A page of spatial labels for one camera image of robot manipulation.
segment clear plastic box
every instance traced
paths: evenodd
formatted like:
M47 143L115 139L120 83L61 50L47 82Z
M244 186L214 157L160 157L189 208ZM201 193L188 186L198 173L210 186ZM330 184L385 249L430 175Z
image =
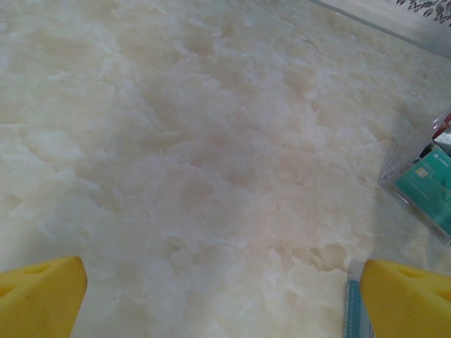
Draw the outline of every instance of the clear plastic box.
M451 246L451 108L404 138L379 184Z

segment marble veining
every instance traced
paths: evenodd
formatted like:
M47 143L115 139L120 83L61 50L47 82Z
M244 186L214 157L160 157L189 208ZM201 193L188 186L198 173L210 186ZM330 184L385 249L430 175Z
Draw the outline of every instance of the marble veining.
M81 256L74 338L339 338L353 261L451 273L376 184L450 60L305 1L0 13L0 270Z

